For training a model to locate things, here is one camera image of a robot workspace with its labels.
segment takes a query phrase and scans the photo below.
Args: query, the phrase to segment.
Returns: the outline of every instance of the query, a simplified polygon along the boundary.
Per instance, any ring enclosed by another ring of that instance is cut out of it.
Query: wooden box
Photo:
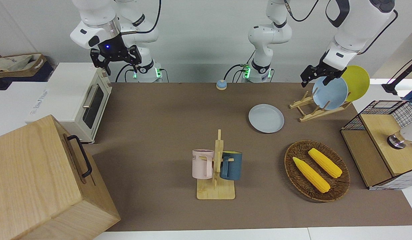
[[[390,114],[360,114],[365,130],[341,130],[366,187],[402,189],[412,185],[412,145],[394,149],[387,137],[400,130]]]
[[[91,240],[119,221],[83,152],[51,115],[0,137],[0,240]]]

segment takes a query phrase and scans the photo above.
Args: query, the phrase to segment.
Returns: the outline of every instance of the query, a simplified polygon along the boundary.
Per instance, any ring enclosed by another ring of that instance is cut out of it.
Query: mug rack
[[[221,129],[218,129],[218,139],[215,140],[215,157],[213,158],[213,175],[211,179],[197,179],[197,199],[227,199],[235,198],[234,181],[222,179],[221,162],[224,150],[224,140],[221,139]]]
[[[297,108],[299,112],[302,114],[302,117],[299,118],[299,122],[302,123],[302,122],[306,122],[312,119],[323,117],[323,116],[326,116],[332,113],[343,111],[352,103],[352,102],[345,102],[339,108],[332,109],[332,110],[326,110],[325,108],[331,103],[330,101],[328,101],[323,108],[320,108],[320,106],[317,106],[313,112],[311,112],[310,114],[305,114],[305,112],[301,109],[301,107],[305,105],[315,104],[313,96],[317,92],[317,90],[318,88],[316,88],[313,94],[311,94],[311,96],[308,96],[308,97],[307,97],[308,91],[306,91],[301,100],[294,101],[292,104],[289,105],[290,109]]]

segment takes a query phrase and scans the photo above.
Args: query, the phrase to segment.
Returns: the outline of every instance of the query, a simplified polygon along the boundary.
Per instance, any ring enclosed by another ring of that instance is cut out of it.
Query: white wall
[[[406,38],[406,40],[404,40],[392,56],[389,57],[384,65],[382,65],[382,67],[374,74],[373,78],[390,78],[411,59],[412,33],[408,38]],[[412,78],[412,73],[410,73],[407,77]]]
[[[139,0],[151,21],[158,0]],[[293,0],[292,11],[305,16],[313,0]],[[279,81],[299,81],[308,65],[316,65],[336,29],[327,21],[326,0],[319,1],[311,17],[302,23],[292,19],[290,42],[273,45],[272,67]],[[158,28],[159,40],[149,44],[154,58],[169,70],[172,82],[215,82],[229,66],[246,62],[253,51],[247,40],[251,26],[270,23],[267,0],[165,0]],[[399,19],[365,55],[352,64],[373,75],[412,32],[412,0],[396,2]],[[90,61],[88,50],[73,43],[69,34],[80,21],[70,0],[0,0],[0,54],[32,52],[56,62]],[[113,76],[122,63],[111,65]]]

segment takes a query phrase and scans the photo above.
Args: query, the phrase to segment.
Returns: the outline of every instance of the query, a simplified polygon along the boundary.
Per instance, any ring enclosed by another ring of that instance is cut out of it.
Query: white toaster oven
[[[93,142],[111,89],[106,72],[92,63],[60,63],[25,122],[51,114],[71,135]]]

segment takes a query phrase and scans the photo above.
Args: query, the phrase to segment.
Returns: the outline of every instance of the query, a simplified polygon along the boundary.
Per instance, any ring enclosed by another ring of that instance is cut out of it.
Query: oven door
[[[90,86],[86,100],[82,106],[82,116],[79,119],[80,127],[88,136],[87,139],[82,139],[83,142],[93,141],[108,97],[109,93],[105,85],[100,78],[97,77],[97,80],[93,81],[92,86]]]

